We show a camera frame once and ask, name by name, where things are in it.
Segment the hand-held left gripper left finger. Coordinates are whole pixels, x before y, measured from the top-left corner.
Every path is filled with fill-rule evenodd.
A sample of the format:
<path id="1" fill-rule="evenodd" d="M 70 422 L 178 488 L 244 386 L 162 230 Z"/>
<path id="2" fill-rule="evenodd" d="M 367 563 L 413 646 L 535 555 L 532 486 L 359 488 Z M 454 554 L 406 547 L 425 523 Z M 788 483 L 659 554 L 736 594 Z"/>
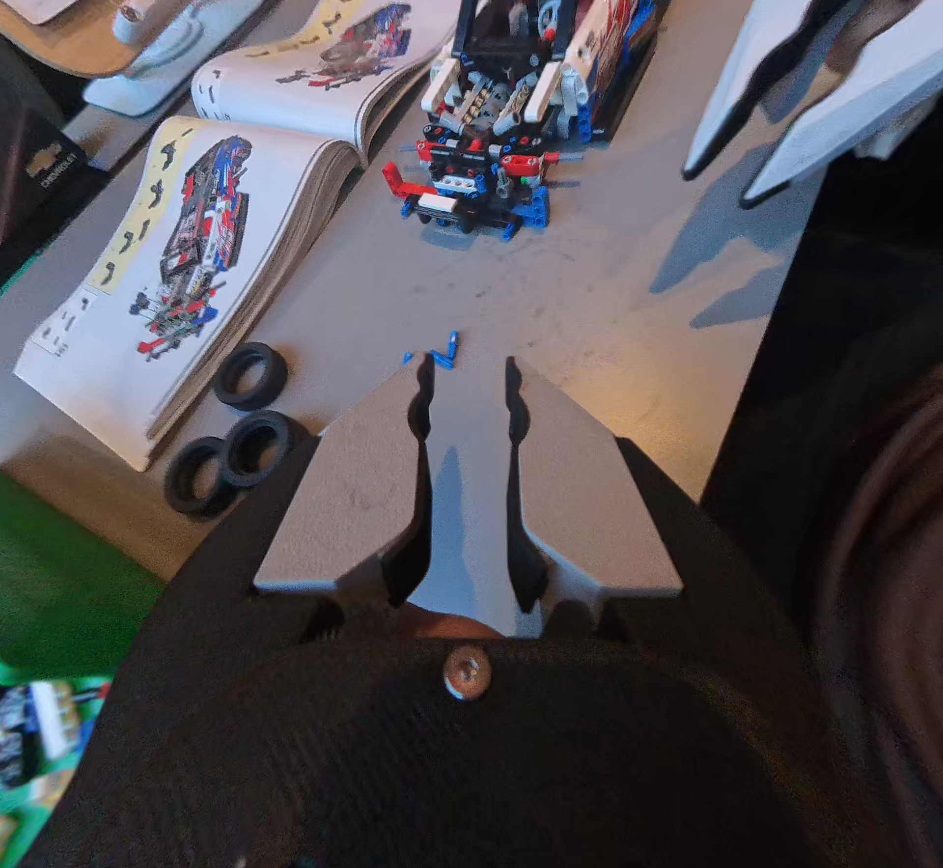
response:
<path id="1" fill-rule="evenodd" d="M 325 427 L 254 579 L 260 591 L 403 604 L 431 559 L 435 363 L 413 356 Z"/>

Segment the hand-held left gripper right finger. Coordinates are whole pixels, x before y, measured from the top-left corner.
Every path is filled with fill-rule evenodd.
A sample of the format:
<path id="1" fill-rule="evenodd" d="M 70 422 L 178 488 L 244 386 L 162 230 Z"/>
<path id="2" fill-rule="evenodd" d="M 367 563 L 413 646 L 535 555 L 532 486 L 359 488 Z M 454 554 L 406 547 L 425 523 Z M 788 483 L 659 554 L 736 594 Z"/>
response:
<path id="1" fill-rule="evenodd" d="M 616 436 L 523 359 L 504 369 L 507 569 L 521 611 L 675 598 L 683 580 Z"/>

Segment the toy brick race car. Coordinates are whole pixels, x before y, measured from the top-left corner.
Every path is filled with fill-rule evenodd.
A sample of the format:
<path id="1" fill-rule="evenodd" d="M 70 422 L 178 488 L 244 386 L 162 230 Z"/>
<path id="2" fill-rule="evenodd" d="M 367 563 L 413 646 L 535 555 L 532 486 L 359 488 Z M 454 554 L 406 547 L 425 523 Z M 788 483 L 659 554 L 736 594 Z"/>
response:
<path id="1" fill-rule="evenodd" d="M 548 170 L 609 142 L 672 0 L 461 0 L 415 142 L 425 183 L 383 168 L 404 220 L 469 234 L 546 227 Z"/>

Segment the green plastic bin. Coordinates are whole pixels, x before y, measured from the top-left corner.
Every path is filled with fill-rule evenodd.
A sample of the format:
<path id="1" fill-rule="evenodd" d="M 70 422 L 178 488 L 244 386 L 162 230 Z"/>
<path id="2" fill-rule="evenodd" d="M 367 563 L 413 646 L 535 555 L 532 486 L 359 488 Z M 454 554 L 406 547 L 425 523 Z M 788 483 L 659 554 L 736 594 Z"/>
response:
<path id="1" fill-rule="evenodd" d="M 164 583 L 1 475 L 1 689 L 110 677 Z"/>

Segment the grey desk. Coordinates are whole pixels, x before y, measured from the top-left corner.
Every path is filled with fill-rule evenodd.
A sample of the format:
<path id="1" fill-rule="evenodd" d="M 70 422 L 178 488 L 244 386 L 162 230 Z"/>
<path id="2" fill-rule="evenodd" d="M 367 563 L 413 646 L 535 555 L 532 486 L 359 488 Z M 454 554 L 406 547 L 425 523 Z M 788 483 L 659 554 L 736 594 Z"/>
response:
<path id="1" fill-rule="evenodd" d="M 316 1 L 284 0 L 249 40 L 295 32 Z M 259 322 L 258 337 L 300 370 L 279 407 L 314 431 L 404 352 L 464 332 L 457 366 L 436 371 L 434 552 L 419 604 L 469 615 L 514 606 L 499 583 L 509 355 L 525 357 L 700 500 L 822 180 L 739 207 L 782 130 L 762 109 L 698 178 L 681 176 L 751 2 L 669 5 L 613 141 L 556 168 L 550 225 L 511 243 L 424 234 L 400 219 L 378 168 L 416 136 L 421 114 L 410 105 Z M 224 434 L 233 414 L 203 397 L 139 474 L 12 373 L 29 333 L 85 276 L 129 206 L 149 134 L 2 296 L 2 467 L 169 579 L 208 526 L 168 508 L 163 468 L 178 445 Z"/>

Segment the black rubber toy tyre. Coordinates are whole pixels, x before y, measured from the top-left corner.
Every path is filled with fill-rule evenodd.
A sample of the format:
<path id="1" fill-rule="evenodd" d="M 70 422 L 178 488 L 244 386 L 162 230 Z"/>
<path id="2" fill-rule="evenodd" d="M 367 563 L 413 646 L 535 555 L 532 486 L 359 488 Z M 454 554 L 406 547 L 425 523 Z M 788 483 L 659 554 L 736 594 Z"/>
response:
<path id="1" fill-rule="evenodd" d="M 277 411 L 253 412 L 236 422 L 222 441 L 220 467 L 237 489 L 250 489 L 275 473 L 297 441 L 297 427 Z"/>
<path id="2" fill-rule="evenodd" d="M 170 461 L 163 483 L 167 504 L 191 519 L 209 520 L 235 501 L 238 489 L 222 467 L 225 440 L 216 436 L 195 439 Z"/>
<path id="3" fill-rule="evenodd" d="M 260 374 L 251 387 L 239 390 L 240 381 L 252 368 Z M 289 367 L 284 357 L 266 343 L 246 342 L 236 346 L 220 363 L 212 379 L 212 390 L 220 403 L 251 413 L 266 408 L 284 390 Z"/>

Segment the open instruction booklet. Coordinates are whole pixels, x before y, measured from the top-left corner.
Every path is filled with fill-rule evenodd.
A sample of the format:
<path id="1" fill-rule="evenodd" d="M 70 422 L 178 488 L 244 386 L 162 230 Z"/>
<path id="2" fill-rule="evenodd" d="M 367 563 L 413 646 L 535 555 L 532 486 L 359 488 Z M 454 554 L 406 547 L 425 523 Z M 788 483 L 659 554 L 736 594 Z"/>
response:
<path id="1" fill-rule="evenodd" d="M 194 75 L 88 275 L 15 376 L 137 472 L 249 331 L 453 36 L 460 0 L 319 0 L 288 39 Z"/>

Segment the glossy printed sheet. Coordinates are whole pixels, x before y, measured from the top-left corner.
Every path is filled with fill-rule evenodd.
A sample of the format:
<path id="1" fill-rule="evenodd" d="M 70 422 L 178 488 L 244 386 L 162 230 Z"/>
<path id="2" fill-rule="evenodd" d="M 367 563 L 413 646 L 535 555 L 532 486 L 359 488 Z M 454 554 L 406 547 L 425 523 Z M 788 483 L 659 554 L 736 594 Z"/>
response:
<path id="1" fill-rule="evenodd" d="M 1 689 L 1 865 L 17 866 L 65 790 L 111 689 L 110 677 Z"/>

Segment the black toy kit box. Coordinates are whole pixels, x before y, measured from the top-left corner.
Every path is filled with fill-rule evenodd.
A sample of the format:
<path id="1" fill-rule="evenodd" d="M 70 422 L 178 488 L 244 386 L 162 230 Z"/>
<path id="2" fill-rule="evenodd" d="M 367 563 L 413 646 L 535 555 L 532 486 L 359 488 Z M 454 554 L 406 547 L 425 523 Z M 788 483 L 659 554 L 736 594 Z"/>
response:
<path id="1" fill-rule="evenodd" d="M 29 266 L 106 175 L 63 131 L 61 107 L 18 49 L 1 42 L 1 287 Z"/>

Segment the wooden document stand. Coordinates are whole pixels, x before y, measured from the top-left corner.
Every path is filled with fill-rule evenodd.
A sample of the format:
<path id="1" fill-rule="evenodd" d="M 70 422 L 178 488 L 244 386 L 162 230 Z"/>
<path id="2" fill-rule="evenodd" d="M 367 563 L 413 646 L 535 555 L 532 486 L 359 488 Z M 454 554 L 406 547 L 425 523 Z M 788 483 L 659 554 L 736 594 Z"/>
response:
<path id="1" fill-rule="evenodd" d="M 124 73 L 195 0 L 80 0 L 41 25 L 1 2 L 2 37 L 33 60 L 79 79 Z"/>

